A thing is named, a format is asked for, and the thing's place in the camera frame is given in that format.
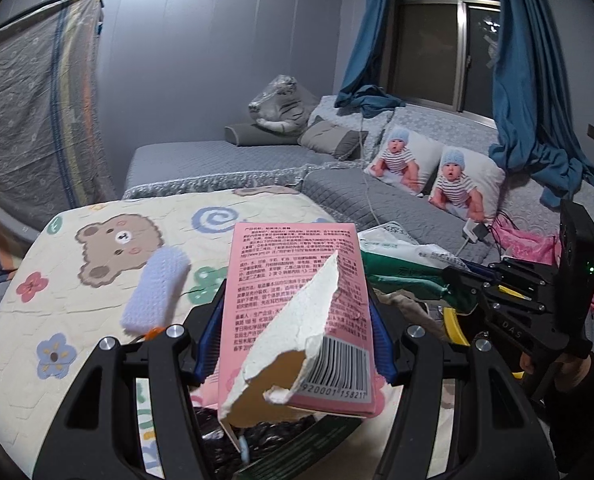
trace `pink bag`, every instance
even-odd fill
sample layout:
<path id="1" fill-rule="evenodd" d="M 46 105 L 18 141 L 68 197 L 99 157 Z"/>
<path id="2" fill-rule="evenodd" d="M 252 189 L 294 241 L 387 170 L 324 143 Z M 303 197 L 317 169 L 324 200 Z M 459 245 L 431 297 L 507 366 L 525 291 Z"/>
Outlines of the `pink bag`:
<path id="1" fill-rule="evenodd" d="M 498 216 L 492 230 L 495 240 L 504 250 L 512 249 L 512 257 L 538 264 L 558 265 L 561 257 L 561 243 L 557 235 L 539 236 L 512 227 L 504 216 Z M 594 296 L 590 304 L 594 317 Z"/>

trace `baby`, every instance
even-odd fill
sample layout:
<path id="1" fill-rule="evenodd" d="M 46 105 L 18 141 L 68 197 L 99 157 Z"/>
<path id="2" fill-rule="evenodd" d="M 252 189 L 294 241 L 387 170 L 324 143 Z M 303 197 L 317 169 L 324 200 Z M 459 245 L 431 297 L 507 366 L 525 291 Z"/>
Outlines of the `baby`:
<path id="1" fill-rule="evenodd" d="M 392 129 L 388 138 L 388 145 L 379 158 L 371 166 L 371 171 L 376 177 L 381 178 L 386 170 L 401 175 L 401 183 L 414 190 L 421 191 L 418 182 L 419 165 L 415 156 L 407 149 L 408 130 L 401 126 Z"/>
<path id="2" fill-rule="evenodd" d="M 472 218 L 475 222 L 483 222 L 484 199 L 470 177 L 463 173 L 464 169 L 463 153 L 459 150 L 446 152 L 430 203 L 462 220 Z"/>

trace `baby photo pillow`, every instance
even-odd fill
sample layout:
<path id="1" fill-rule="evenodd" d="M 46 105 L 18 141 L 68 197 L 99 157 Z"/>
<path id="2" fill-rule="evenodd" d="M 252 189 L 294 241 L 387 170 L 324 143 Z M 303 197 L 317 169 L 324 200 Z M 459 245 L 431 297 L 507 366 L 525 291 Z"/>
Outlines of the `baby photo pillow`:
<path id="1" fill-rule="evenodd" d="M 364 170 L 410 194 L 420 193 L 437 168 L 443 144 L 404 126 L 384 134 L 378 155 Z"/>
<path id="2" fill-rule="evenodd" d="M 486 155 L 444 146 L 428 200 L 462 220 L 490 223 L 496 216 L 505 176 Z"/>

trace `yellow ring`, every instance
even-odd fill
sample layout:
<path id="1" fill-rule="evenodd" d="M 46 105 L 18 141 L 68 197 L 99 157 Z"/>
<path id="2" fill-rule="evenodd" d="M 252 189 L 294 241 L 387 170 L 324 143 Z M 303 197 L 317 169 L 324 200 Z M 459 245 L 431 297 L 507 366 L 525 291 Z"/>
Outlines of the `yellow ring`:
<path id="1" fill-rule="evenodd" d="M 457 318 L 457 311 L 453 308 L 443 308 L 443 325 L 446 327 L 446 333 L 450 338 L 450 341 L 462 346 L 470 346 L 466 336 L 463 335 L 461 326 L 459 326 L 459 320 Z M 513 376 L 517 380 L 523 378 L 523 372 L 512 372 Z"/>

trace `metal screw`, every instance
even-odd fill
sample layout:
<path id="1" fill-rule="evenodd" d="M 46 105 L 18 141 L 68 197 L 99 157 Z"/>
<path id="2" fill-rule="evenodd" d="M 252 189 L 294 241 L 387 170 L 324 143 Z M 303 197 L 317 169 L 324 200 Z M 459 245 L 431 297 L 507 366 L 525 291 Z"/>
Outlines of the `metal screw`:
<path id="1" fill-rule="evenodd" d="M 424 330 L 424 328 L 419 325 L 410 325 L 407 332 L 408 335 L 414 339 L 419 339 L 420 337 L 426 335 L 426 330 Z"/>
<path id="2" fill-rule="evenodd" d="M 475 347 L 480 352 L 490 352 L 490 350 L 493 348 L 488 339 L 477 339 L 475 341 Z"/>
<path id="3" fill-rule="evenodd" d="M 166 335 L 173 339 L 180 337 L 184 334 L 184 327 L 181 325 L 170 325 L 166 329 Z"/>
<path id="4" fill-rule="evenodd" d="M 114 337 L 106 336 L 100 341 L 100 348 L 102 350 L 110 350 L 115 346 L 116 340 Z"/>

